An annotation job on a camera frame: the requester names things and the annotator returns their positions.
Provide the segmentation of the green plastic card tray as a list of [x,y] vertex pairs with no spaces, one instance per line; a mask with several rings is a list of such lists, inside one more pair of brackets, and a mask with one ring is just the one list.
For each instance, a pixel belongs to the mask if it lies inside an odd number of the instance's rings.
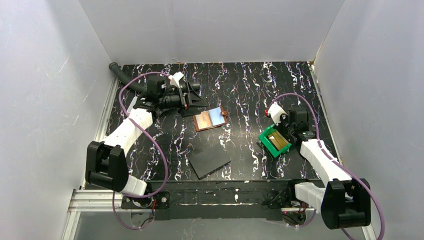
[[267,149],[273,158],[286,153],[292,144],[272,124],[267,127],[258,137],[260,143]]

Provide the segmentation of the cards in green tray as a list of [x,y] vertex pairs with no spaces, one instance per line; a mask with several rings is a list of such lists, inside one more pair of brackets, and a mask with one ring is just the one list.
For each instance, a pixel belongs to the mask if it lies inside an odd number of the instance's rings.
[[267,139],[272,143],[277,151],[291,146],[290,142],[283,137],[277,130],[267,135]]

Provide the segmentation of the gold credit card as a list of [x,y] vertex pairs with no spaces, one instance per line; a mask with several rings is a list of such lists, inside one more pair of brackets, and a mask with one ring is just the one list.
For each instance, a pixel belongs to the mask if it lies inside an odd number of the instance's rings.
[[194,116],[196,127],[199,131],[210,128],[212,126],[209,113],[203,111],[200,114]]

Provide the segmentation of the black foam block front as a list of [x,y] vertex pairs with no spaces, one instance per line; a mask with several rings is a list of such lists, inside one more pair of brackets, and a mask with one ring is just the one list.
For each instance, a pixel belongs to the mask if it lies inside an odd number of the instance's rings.
[[231,157],[221,145],[205,148],[188,158],[197,178],[204,179],[209,174],[231,162]]

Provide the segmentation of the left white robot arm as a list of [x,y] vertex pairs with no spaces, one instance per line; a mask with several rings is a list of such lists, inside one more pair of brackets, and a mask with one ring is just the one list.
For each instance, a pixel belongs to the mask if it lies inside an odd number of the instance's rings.
[[147,198],[148,184],[129,173],[127,154],[141,135],[164,112],[177,110],[183,117],[199,114],[208,103],[200,96],[198,82],[181,82],[183,74],[159,72],[145,74],[140,94],[126,119],[101,141],[92,141],[86,152],[85,181],[131,198]]

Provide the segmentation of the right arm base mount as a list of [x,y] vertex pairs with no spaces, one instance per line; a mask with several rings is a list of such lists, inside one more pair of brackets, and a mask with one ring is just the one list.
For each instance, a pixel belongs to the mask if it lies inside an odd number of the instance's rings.
[[261,204],[269,209],[281,210],[283,221],[288,227],[292,228],[301,228],[309,225],[317,215],[317,211],[313,210],[312,215],[307,216],[309,204],[292,200],[286,190],[268,191],[265,200]]

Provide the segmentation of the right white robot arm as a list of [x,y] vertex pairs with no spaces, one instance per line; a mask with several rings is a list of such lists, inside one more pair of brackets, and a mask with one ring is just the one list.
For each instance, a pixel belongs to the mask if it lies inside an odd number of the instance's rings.
[[311,180],[293,179],[283,194],[287,202],[306,203],[321,214],[327,228],[365,227],[371,223],[371,197],[365,179],[355,180],[337,166],[337,158],[309,128],[304,108],[292,108],[280,116],[282,135],[289,137],[299,154],[318,172],[323,187]]

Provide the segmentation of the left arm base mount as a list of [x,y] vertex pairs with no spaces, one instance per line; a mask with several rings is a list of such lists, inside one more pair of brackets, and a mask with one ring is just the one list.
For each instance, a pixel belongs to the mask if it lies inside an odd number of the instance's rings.
[[171,191],[166,188],[149,197],[130,197],[122,194],[120,205],[122,210],[142,210],[142,212],[138,213],[147,214],[147,217],[140,223],[133,223],[132,220],[130,220],[129,224],[118,218],[117,212],[115,212],[115,217],[124,228],[128,230],[141,231],[156,220],[156,217],[159,216],[159,210],[168,210],[170,205]]

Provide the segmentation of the white plastic box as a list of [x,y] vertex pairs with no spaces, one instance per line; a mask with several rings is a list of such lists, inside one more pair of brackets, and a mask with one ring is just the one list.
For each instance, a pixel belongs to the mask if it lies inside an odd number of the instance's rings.
[[131,112],[131,110],[134,108],[134,106],[135,106],[135,104],[136,104],[136,102],[137,102],[137,99],[138,99],[138,97],[137,97],[137,96],[135,96],[135,97],[131,100],[131,102],[130,102],[130,104],[129,104],[128,108],[127,108],[127,112],[128,112],[128,113],[130,113],[130,112]]

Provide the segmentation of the brown leather card holder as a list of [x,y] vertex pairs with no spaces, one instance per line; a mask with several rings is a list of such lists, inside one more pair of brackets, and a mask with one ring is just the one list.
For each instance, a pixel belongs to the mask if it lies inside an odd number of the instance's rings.
[[197,132],[218,128],[228,124],[229,112],[221,106],[202,111],[193,116],[195,130]]

